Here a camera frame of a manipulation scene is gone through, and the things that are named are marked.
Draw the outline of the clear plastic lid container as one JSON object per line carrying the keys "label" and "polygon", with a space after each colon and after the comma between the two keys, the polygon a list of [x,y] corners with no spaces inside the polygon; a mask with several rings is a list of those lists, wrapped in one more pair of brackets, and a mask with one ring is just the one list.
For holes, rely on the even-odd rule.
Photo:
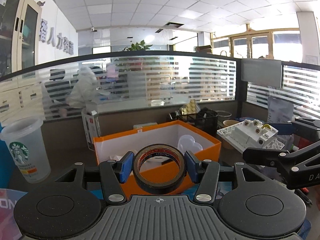
{"label": "clear plastic lid container", "polygon": [[179,138],[177,143],[177,149],[182,153],[189,151],[193,154],[201,152],[203,147],[201,144],[195,141],[194,137],[191,135],[183,135]]}

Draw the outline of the black tape roll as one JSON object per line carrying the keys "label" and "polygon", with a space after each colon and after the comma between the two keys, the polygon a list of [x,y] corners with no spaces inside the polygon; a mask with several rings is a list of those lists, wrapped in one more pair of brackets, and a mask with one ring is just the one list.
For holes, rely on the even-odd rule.
{"label": "black tape roll", "polygon": [[[152,181],[145,178],[140,168],[149,159],[166,157],[178,167],[178,172],[171,179],[164,182]],[[175,147],[167,144],[152,144],[142,148],[135,156],[132,164],[132,172],[137,185],[150,194],[168,194],[175,191],[183,182],[187,173],[187,165],[183,154]]]}

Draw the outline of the white switch panel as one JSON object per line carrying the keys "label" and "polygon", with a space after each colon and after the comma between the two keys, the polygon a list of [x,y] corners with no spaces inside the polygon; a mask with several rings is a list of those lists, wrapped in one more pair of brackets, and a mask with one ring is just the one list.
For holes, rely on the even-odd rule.
{"label": "white switch panel", "polygon": [[227,132],[227,128],[222,128],[217,131],[217,134],[240,153],[247,148],[282,150],[285,146],[277,139],[277,129],[257,119],[245,119],[234,127],[231,133]]}

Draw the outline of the orange cardboard box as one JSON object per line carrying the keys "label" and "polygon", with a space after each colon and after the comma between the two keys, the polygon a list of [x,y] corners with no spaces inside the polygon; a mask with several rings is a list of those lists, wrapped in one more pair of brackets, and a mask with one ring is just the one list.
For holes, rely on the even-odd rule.
{"label": "orange cardboard box", "polygon": [[[167,144],[176,147],[178,140],[183,135],[191,135],[203,150],[195,153],[199,160],[211,159],[218,162],[221,150],[221,142],[211,135],[182,121],[172,121],[164,124],[133,129],[126,132],[106,135],[94,138],[97,163],[106,161],[114,156],[124,156],[128,151],[138,152],[142,148],[152,144]],[[152,182],[165,182],[172,179],[178,173],[178,166],[174,162],[142,171],[142,175]],[[186,175],[181,185],[169,194],[179,194],[195,184],[189,175]],[[126,183],[121,184],[125,196],[150,195],[143,191],[136,183],[133,174]]]}

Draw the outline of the black mesh desk organizer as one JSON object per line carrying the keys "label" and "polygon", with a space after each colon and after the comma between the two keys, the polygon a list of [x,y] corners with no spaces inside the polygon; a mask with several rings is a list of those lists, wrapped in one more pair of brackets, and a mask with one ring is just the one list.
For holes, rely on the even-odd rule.
{"label": "black mesh desk organizer", "polygon": [[180,120],[186,122],[207,134],[216,137],[218,113],[204,107],[199,113],[182,115],[179,111],[171,112],[166,117],[166,122]]}

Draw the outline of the brown paper cup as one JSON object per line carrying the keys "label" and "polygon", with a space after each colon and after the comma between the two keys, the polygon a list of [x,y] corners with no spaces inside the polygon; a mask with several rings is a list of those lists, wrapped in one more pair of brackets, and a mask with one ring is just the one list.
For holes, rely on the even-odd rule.
{"label": "brown paper cup", "polygon": [[[235,128],[234,126],[239,123],[240,122],[237,120],[224,120],[222,124],[223,124],[224,128],[227,128],[227,132],[231,133]],[[222,145],[225,149],[228,149],[228,150],[234,149],[234,147],[229,142],[227,142],[225,139],[223,139]]]}

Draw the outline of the small upright product box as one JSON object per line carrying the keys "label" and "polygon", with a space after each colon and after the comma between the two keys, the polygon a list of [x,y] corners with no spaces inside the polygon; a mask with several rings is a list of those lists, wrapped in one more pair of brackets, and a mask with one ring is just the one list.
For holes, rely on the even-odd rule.
{"label": "small upright product box", "polygon": [[95,110],[89,111],[86,108],[84,108],[81,111],[81,116],[87,146],[90,150],[95,151],[94,138],[101,136],[99,113]]}

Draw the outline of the purple spouted refill pouch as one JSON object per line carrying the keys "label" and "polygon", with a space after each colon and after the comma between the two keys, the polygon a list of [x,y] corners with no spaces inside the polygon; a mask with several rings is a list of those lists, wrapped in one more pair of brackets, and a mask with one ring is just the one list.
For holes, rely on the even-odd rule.
{"label": "purple spouted refill pouch", "polygon": [[267,107],[268,123],[283,123],[293,119],[294,105],[290,102],[269,96],[267,100]]}

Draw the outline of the yellow building block plate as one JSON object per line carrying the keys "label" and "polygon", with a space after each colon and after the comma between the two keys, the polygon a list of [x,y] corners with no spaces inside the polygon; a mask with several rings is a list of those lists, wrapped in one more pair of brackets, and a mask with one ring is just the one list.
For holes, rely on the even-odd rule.
{"label": "yellow building block plate", "polygon": [[199,105],[196,103],[194,99],[191,99],[188,103],[184,104],[180,108],[180,113],[182,115],[188,115],[188,114],[197,114],[200,111]]}

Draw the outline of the Starbucks plastic cup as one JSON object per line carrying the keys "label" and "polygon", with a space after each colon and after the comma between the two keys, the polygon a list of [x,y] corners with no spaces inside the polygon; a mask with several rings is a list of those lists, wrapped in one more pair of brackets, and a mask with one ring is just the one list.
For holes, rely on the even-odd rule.
{"label": "Starbucks plastic cup", "polygon": [[51,172],[43,141],[43,120],[32,116],[17,120],[1,131],[3,140],[24,179],[31,184],[45,180]]}

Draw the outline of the frosted glass partition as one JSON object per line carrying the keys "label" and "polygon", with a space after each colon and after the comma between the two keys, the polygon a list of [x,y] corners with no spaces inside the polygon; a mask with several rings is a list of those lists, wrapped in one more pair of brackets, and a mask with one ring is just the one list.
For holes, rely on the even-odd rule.
{"label": "frosted glass partition", "polygon": [[71,57],[1,76],[1,124],[236,98],[240,61],[176,51]]}

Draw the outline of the green potted plant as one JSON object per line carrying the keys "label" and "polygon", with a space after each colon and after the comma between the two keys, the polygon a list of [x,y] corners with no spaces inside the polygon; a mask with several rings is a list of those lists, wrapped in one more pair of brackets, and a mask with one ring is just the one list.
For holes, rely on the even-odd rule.
{"label": "green potted plant", "polygon": [[131,43],[131,45],[125,47],[123,51],[149,50],[151,47],[152,47],[151,44],[147,44],[145,40],[141,40],[140,42]]}

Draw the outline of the beige glass-door cabinet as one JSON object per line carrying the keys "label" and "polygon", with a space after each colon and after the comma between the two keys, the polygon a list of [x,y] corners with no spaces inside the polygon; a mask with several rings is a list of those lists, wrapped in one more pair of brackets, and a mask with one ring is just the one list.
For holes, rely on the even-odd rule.
{"label": "beige glass-door cabinet", "polygon": [[1,0],[1,76],[38,63],[41,12],[34,0]]}

